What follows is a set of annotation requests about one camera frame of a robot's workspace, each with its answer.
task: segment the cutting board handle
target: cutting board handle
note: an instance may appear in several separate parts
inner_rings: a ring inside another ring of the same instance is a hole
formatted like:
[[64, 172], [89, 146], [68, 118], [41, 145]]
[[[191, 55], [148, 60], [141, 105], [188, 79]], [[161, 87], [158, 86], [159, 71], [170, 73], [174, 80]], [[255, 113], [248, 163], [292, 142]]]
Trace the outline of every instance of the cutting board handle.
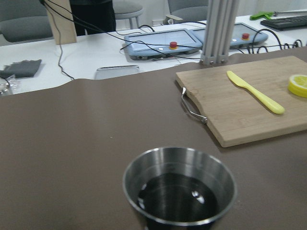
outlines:
[[192, 112], [187, 104], [187, 102], [184, 100], [184, 95], [186, 94], [187, 92], [187, 89], [185, 87], [182, 88], [182, 94], [181, 94], [181, 101], [185, 107], [185, 109], [188, 111], [188, 113], [190, 115], [192, 115], [193, 117], [196, 117], [197, 119], [199, 119], [204, 125], [207, 123], [207, 118], [205, 116], [202, 116], [202, 115], [199, 115], [199, 114], [196, 114], [194, 112]]

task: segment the dark liquid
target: dark liquid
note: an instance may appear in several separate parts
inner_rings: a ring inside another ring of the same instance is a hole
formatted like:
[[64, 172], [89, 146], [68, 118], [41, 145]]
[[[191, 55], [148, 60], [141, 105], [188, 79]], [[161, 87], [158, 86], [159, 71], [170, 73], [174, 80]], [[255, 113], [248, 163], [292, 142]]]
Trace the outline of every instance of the dark liquid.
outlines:
[[137, 204], [149, 214], [170, 221], [194, 222], [217, 214], [213, 192], [201, 181], [176, 173], [151, 179]]

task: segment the stool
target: stool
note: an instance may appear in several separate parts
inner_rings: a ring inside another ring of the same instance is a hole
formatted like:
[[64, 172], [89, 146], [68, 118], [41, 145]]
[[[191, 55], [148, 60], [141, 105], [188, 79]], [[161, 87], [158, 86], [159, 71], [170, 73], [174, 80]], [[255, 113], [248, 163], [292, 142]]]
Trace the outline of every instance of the stool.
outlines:
[[115, 1], [113, 3], [115, 19], [129, 19], [130, 29], [132, 29], [132, 18], [135, 18], [136, 24], [139, 27], [139, 16], [143, 13], [141, 4], [131, 1]]

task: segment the person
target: person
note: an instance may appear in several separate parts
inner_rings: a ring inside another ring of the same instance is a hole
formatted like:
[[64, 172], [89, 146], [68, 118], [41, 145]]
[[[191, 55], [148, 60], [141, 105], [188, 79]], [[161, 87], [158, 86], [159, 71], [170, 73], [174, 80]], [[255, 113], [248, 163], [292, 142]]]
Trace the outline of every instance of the person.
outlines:
[[74, 15], [74, 21], [79, 19], [99, 27], [102, 31], [96, 31], [85, 28], [75, 23], [78, 36], [85, 35], [85, 29], [88, 35], [103, 32], [112, 32], [116, 30], [115, 13], [112, 0], [70, 0], [71, 11]]

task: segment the red emergency stop button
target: red emergency stop button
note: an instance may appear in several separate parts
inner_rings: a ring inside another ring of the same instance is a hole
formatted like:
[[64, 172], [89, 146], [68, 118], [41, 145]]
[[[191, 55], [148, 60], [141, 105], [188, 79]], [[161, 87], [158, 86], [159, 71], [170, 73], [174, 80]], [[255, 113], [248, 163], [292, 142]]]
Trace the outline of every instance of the red emergency stop button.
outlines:
[[177, 42], [170, 42], [169, 48], [170, 48], [170, 49], [177, 49], [177, 48], [178, 48]]
[[249, 40], [249, 34], [247, 33], [242, 34], [242, 40]]

